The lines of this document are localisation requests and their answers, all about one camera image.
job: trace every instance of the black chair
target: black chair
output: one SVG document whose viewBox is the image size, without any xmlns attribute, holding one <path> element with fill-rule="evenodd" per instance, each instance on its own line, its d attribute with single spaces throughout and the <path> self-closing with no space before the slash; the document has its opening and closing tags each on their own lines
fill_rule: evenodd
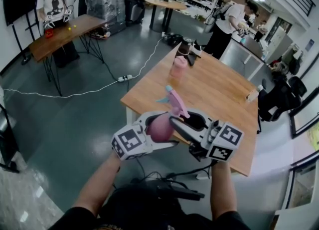
<svg viewBox="0 0 319 230">
<path fill-rule="evenodd" d="M 257 134 L 261 133 L 261 121 L 275 122 L 279 119 L 280 115 L 288 110 L 295 109 L 301 106 L 303 100 L 302 96 L 307 92 L 307 89 L 303 82 L 296 76 L 285 82 L 279 80 L 274 89 L 270 93 L 262 90 L 258 95 L 258 125 L 259 130 Z M 269 113 L 269 110 L 273 107 L 278 109 L 273 113 Z"/>
</svg>

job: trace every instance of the person's shirt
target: person's shirt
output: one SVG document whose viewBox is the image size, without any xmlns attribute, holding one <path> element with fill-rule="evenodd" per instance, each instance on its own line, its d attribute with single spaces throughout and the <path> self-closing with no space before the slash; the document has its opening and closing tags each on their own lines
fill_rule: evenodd
<svg viewBox="0 0 319 230">
<path fill-rule="evenodd" d="M 248 21 L 251 22 L 251 23 L 254 23 L 255 19 L 256 19 L 256 15 L 253 13 L 253 14 L 251 14 L 251 15 L 249 16 Z"/>
<path fill-rule="evenodd" d="M 63 0 L 37 0 L 36 9 L 41 8 L 44 8 L 46 16 L 52 16 L 52 21 L 63 19 L 65 12 Z"/>
<path fill-rule="evenodd" d="M 233 33 L 235 28 L 229 22 L 229 17 L 235 18 L 235 24 L 238 25 L 245 16 L 245 6 L 243 4 L 232 5 L 225 13 L 225 20 L 218 19 L 216 25 L 226 34 Z"/>
<path fill-rule="evenodd" d="M 186 215 L 176 202 L 162 201 L 148 189 L 115 191 L 99 216 L 85 208 L 71 208 L 49 230 L 249 230 L 237 212 L 227 212 L 215 221 Z"/>
<path fill-rule="evenodd" d="M 257 26 L 257 30 L 262 33 L 263 35 L 265 35 L 267 33 L 267 28 L 264 24 L 260 24 Z"/>
</svg>

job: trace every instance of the red object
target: red object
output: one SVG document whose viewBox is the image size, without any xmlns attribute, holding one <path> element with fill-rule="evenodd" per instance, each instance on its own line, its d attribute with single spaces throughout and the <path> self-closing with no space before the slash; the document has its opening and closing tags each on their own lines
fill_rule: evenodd
<svg viewBox="0 0 319 230">
<path fill-rule="evenodd" d="M 46 38 L 52 37 L 53 36 L 53 29 L 52 28 L 46 29 L 44 34 L 45 34 Z"/>
</svg>

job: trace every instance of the black pants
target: black pants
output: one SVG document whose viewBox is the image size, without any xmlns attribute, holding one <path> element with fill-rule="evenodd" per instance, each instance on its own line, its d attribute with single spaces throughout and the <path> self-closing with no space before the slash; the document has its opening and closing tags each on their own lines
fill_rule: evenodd
<svg viewBox="0 0 319 230">
<path fill-rule="evenodd" d="M 63 20 L 54 22 L 55 28 L 64 26 Z M 53 53 L 53 58 L 57 67 L 64 67 L 69 62 L 76 60 L 79 57 L 73 42 L 69 42 L 64 46 L 60 47 Z"/>
<path fill-rule="evenodd" d="M 261 39 L 263 36 L 264 36 L 264 35 L 263 35 L 260 31 L 258 31 L 258 32 L 256 33 L 255 37 L 254 37 L 254 40 L 256 40 L 257 42 L 259 42 L 260 39 Z"/>
<path fill-rule="evenodd" d="M 216 59 L 220 59 L 226 47 L 228 46 L 232 34 L 226 34 L 216 24 L 213 28 L 213 35 L 211 36 L 204 51 L 212 54 Z"/>
</svg>

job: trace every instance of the wooden table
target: wooden table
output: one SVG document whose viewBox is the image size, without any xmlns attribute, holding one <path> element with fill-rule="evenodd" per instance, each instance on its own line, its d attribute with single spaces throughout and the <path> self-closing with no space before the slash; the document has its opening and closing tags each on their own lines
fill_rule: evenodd
<svg viewBox="0 0 319 230">
<path fill-rule="evenodd" d="M 187 67 L 181 80 L 175 80 L 169 75 L 169 70 L 176 52 L 177 47 L 121 99 L 127 107 L 127 122 L 132 123 L 137 114 L 169 111 L 169 105 L 156 103 L 166 96 L 165 86 L 169 84 L 186 107 L 202 110 L 215 120 L 229 121 L 245 133 L 230 166 L 233 171 L 248 176 L 255 151 L 258 101 L 249 104 L 245 97 L 255 86 L 205 52 L 193 67 Z M 185 142 L 177 133 L 174 137 Z"/>
<path fill-rule="evenodd" d="M 169 27 L 173 10 L 187 9 L 187 6 L 185 6 L 184 4 L 176 2 L 176 1 L 171 1 L 171 0 L 170 0 L 171 2 L 165 2 L 160 0 L 145 0 L 145 1 L 153 5 L 150 29 L 156 32 L 162 32 L 162 31 L 168 32 L 168 27 Z M 166 8 L 163 23 L 160 27 L 154 27 L 154 19 L 155 19 L 157 6 L 162 6 Z"/>
<path fill-rule="evenodd" d="M 70 20 L 65 24 L 65 26 L 55 28 L 53 30 L 53 37 L 45 38 L 45 36 L 42 36 L 29 45 L 30 51 L 33 54 L 33 58 L 35 59 L 35 61 L 43 61 L 48 80 L 49 82 L 51 82 L 51 80 L 53 81 L 60 96 L 62 96 L 62 93 L 58 72 L 56 69 L 55 76 L 52 71 L 52 56 L 49 59 L 49 55 L 51 55 L 53 52 L 55 52 L 57 49 L 64 46 L 65 44 L 79 37 L 86 49 L 86 53 L 92 54 L 105 64 L 97 39 L 95 39 L 96 44 L 94 44 L 93 39 L 91 40 L 91 37 L 87 38 L 85 36 L 85 34 L 87 34 L 88 32 L 95 30 L 105 23 L 105 20 L 84 14 Z"/>
</svg>

